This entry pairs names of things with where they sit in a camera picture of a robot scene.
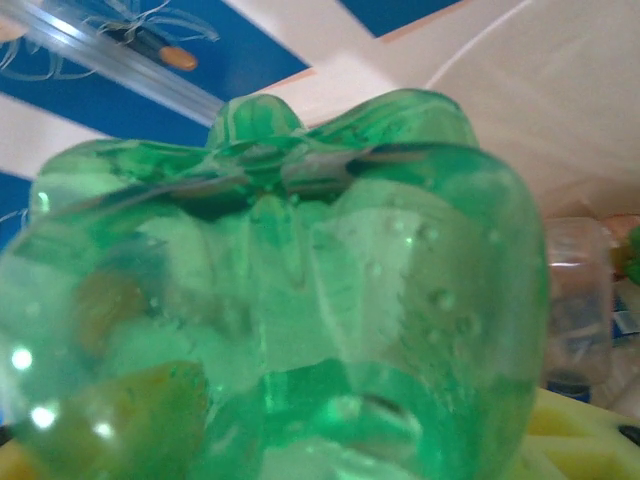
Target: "blue panel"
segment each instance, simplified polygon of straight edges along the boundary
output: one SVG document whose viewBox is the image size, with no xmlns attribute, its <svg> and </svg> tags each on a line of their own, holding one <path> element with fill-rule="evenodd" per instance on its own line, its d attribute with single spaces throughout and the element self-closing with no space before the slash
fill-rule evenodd
<svg viewBox="0 0 640 480">
<path fill-rule="evenodd" d="M 373 36 L 381 37 L 460 0 L 340 0 Z"/>
<path fill-rule="evenodd" d="M 219 0 L 67 3 L 86 10 L 87 24 L 96 28 L 113 22 L 135 23 L 160 32 L 199 60 L 194 71 L 176 73 L 223 100 L 260 90 L 308 68 Z M 119 11 L 109 4 L 118 4 Z M 184 145 L 205 143 L 207 130 L 202 126 L 99 75 L 76 78 L 84 73 L 82 67 L 60 62 L 24 39 L 0 47 L 2 92 L 108 135 Z"/>
<path fill-rule="evenodd" d="M 29 204 L 31 182 L 0 172 L 0 249 L 20 231 L 21 210 Z"/>
</svg>

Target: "transparent container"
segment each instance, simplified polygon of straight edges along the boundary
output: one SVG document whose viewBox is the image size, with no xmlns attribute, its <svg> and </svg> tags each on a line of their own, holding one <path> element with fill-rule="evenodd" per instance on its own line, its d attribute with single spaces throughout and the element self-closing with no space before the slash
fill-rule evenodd
<svg viewBox="0 0 640 480">
<path fill-rule="evenodd" d="M 604 408 L 640 375 L 640 286 L 627 278 L 616 282 L 614 293 L 611 374 L 593 391 L 593 403 Z"/>
<path fill-rule="evenodd" d="M 551 314 L 545 376 L 553 390 L 578 394 L 611 369 L 613 270 L 599 222 L 564 218 L 546 223 Z"/>
<path fill-rule="evenodd" d="M 307 130 L 223 108 L 206 148 L 51 159 L 0 259 L 16 441 L 54 478 L 496 480 L 548 318 L 526 186 L 401 90 Z"/>
<path fill-rule="evenodd" d="M 5 30 L 24 33 L 53 53 L 211 126 L 223 102 L 158 61 L 162 58 L 160 51 L 167 45 L 154 34 L 157 30 L 153 25 L 144 25 L 144 15 L 127 11 L 128 5 L 136 2 L 2 0 L 0 19 Z M 117 12 L 120 20 L 107 15 L 109 10 Z M 141 40 L 138 33 L 146 40 Z M 175 61 L 176 49 L 165 53 L 173 54 L 174 59 L 165 60 Z"/>
<path fill-rule="evenodd" d="M 610 409 L 620 415 L 640 419 L 640 373 L 629 381 Z"/>
</svg>

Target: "water droplet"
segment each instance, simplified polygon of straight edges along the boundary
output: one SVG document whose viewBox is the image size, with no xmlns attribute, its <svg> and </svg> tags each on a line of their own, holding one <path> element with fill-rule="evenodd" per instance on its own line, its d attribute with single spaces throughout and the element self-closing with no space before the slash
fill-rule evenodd
<svg viewBox="0 0 640 480">
<path fill-rule="evenodd" d="M 429 243 L 435 242 L 440 236 L 440 232 L 437 228 L 426 224 L 421 225 L 420 228 L 418 228 L 417 233 L 420 238 Z"/>
<path fill-rule="evenodd" d="M 497 243 L 500 243 L 500 240 L 502 240 L 502 235 L 500 235 L 500 232 L 496 229 L 489 232 L 489 243 L 496 245 Z"/>
<path fill-rule="evenodd" d="M 25 312 L 30 317 L 36 317 L 40 315 L 40 304 L 38 302 L 33 302 L 27 305 L 25 308 Z"/>
<path fill-rule="evenodd" d="M 372 275 L 374 277 L 379 277 L 380 274 L 382 273 L 382 265 L 372 260 L 367 263 L 367 271 L 369 275 Z"/>
<path fill-rule="evenodd" d="M 453 356 L 460 361 L 468 361 L 469 360 L 469 345 L 467 342 L 462 341 L 461 339 L 456 339 L 453 342 Z"/>
<path fill-rule="evenodd" d="M 441 339 L 442 339 L 442 334 L 440 333 L 440 330 L 431 330 L 427 334 L 427 341 L 432 345 L 440 343 Z"/>
<path fill-rule="evenodd" d="M 304 429 L 304 422 L 298 421 L 298 422 L 293 422 L 293 423 L 287 425 L 287 431 L 289 433 L 296 434 L 296 433 L 301 432 L 303 429 Z"/>
<path fill-rule="evenodd" d="M 405 225 L 402 219 L 398 218 L 397 215 L 388 215 L 385 219 L 385 227 L 389 232 L 396 234 L 402 232 Z"/>
<path fill-rule="evenodd" d="M 480 319 L 473 314 L 463 315 L 456 320 L 456 332 L 459 335 L 475 337 L 480 334 Z"/>
<path fill-rule="evenodd" d="M 334 397 L 314 423 L 325 438 L 390 460 L 414 454 L 422 438 L 422 425 L 409 410 L 374 394 Z"/>
<path fill-rule="evenodd" d="M 391 197 L 389 199 L 389 205 L 392 207 L 397 207 L 400 208 L 404 205 L 404 200 L 402 200 L 401 198 L 398 197 Z"/>
<path fill-rule="evenodd" d="M 448 312 L 453 309 L 456 303 L 456 298 L 453 292 L 445 288 L 440 288 L 429 294 L 429 301 L 440 310 Z"/>
</svg>

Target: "clear plastic cup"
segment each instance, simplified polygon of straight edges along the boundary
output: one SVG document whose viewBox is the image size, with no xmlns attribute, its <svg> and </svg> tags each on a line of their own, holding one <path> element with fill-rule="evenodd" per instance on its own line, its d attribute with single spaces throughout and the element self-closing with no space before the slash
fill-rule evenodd
<svg viewBox="0 0 640 480">
<path fill-rule="evenodd" d="M 590 218 L 548 221 L 551 312 L 546 381 L 567 388 L 606 380 L 611 369 L 612 266 L 601 224 Z"/>
</svg>

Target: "green plastic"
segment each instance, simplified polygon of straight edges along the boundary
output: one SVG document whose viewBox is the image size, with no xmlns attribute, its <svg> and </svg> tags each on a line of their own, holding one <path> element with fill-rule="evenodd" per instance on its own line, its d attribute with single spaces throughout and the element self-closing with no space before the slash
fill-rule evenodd
<svg viewBox="0 0 640 480">
<path fill-rule="evenodd" d="M 514 458 L 543 229 L 448 98 L 313 130 L 236 99 L 206 148 L 53 158 L 31 214 L 0 261 L 2 364 L 52 478 L 495 480 Z"/>
<path fill-rule="evenodd" d="M 629 232 L 629 244 L 631 245 L 632 256 L 626 265 L 626 274 L 636 285 L 640 285 L 640 227 L 636 227 Z"/>
</svg>

